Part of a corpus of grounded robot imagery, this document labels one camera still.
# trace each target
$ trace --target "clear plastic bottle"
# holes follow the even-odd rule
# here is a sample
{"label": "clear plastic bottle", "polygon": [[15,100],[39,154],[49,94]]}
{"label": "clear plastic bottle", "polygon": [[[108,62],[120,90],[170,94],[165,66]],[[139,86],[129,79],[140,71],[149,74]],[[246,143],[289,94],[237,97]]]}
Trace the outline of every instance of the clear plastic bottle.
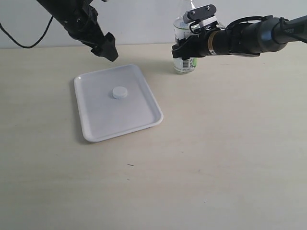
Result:
{"label": "clear plastic bottle", "polygon": [[[183,15],[189,10],[205,5],[201,5],[201,2],[203,3],[201,0],[180,0],[180,4],[178,5],[178,16],[174,21],[175,42],[177,44],[179,40],[195,35],[189,29],[190,24],[185,24],[183,22]],[[190,73],[196,68],[196,66],[197,58],[192,57],[188,60],[174,58],[174,68],[177,73]]]}

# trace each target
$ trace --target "white bottle cap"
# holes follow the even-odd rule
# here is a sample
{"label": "white bottle cap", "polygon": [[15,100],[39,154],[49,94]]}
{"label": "white bottle cap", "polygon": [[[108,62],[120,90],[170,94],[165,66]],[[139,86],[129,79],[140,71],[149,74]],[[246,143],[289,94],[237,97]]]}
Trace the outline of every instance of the white bottle cap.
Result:
{"label": "white bottle cap", "polygon": [[119,86],[113,89],[113,97],[115,99],[123,99],[127,97],[128,90],[125,87]]}

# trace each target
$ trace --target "white wall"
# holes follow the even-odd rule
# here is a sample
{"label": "white wall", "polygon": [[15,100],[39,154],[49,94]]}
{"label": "white wall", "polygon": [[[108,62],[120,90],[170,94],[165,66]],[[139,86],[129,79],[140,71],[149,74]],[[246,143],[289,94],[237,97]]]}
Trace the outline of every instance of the white wall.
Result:
{"label": "white wall", "polygon": [[[173,42],[173,9],[179,0],[94,0],[104,33],[110,31],[117,44]],[[306,0],[203,0],[214,4],[224,24],[239,17],[268,15],[293,19],[307,15]],[[44,31],[50,15],[35,0],[0,0],[0,22],[23,45],[34,43]],[[39,46],[75,46],[62,26],[54,20]],[[16,47],[0,32],[0,48]]]}

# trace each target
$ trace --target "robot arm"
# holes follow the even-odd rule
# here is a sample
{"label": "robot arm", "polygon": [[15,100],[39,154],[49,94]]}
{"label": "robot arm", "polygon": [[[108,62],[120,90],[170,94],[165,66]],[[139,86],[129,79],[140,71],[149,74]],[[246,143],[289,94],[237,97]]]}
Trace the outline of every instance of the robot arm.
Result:
{"label": "robot arm", "polygon": [[68,32],[70,37],[92,48],[91,52],[110,61],[118,58],[115,37],[103,34],[93,0],[37,0]]}
{"label": "robot arm", "polygon": [[190,23],[194,35],[172,46],[173,58],[187,60],[212,55],[258,57],[261,53],[280,51],[289,42],[307,43],[307,16],[292,21],[273,16],[247,17],[220,28],[215,13],[214,5],[186,12],[184,22]]}

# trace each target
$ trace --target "beige tabletop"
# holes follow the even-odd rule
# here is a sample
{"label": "beige tabletop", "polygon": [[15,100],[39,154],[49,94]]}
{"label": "beige tabletop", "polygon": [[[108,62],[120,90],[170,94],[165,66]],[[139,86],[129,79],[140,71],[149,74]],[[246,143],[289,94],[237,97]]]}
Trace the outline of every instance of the beige tabletop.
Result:
{"label": "beige tabletop", "polygon": [[[206,57],[173,71],[168,45],[0,50],[1,230],[302,230],[307,46]],[[90,144],[72,80],[136,64],[163,113]]]}

